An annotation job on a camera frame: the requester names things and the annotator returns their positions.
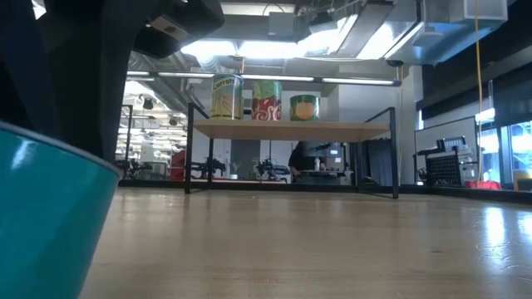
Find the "teal bucket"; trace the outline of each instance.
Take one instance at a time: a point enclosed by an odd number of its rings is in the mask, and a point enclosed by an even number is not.
[[[120,173],[0,122],[0,298],[77,298]]]

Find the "wooden floor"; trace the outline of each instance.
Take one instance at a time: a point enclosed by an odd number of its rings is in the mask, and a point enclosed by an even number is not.
[[[532,298],[532,208],[119,189],[81,298]]]

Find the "person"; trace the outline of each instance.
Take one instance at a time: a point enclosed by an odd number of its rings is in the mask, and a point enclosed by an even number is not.
[[[293,149],[292,154],[290,155],[290,160],[288,161],[292,176],[301,176],[302,170],[314,170],[316,152],[317,151],[310,146],[310,143],[299,141],[296,148]],[[320,170],[325,170],[325,159],[323,157],[318,158],[320,160]]]

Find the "wooden table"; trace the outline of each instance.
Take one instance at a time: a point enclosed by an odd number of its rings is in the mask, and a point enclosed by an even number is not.
[[[286,120],[195,120],[194,127],[213,139],[323,142],[361,142],[390,130],[389,124]]]
[[[205,120],[195,120],[195,111],[198,111]],[[372,123],[377,118],[389,114],[389,122],[386,124]],[[377,113],[363,123],[342,122],[306,122],[306,121],[261,121],[261,120],[210,120],[209,116],[196,104],[189,103],[187,149],[185,164],[192,162],[192,143],[194,131],[209,137],[209,160],[213,159],[214,139],[229,140],[300,140],[321,142],[347,142],[358,144],[359,153],[361,144],[386,132],[390,132],[392,139],[391,147],[391,172],[392,172],[392,197],[399,197],[399,179],[397,167],[397,130],[395,108],[389,107]],[[362,161],[361,154],[351,153],[352,161]],[[356,162],[357,182],[362,182],[362,163]],[[190,194],[191,175],[190,167],[185,170],[185,193]],[[207,178],[207,188],[212,187],[212,170]],[[239,189],[239,184],[232,184],[234,189]]]

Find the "red can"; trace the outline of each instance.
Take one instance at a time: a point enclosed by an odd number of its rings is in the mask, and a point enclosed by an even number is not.
[[[253,120],[281,120],[281,94],[279,81],[257,81],[253,84]]]

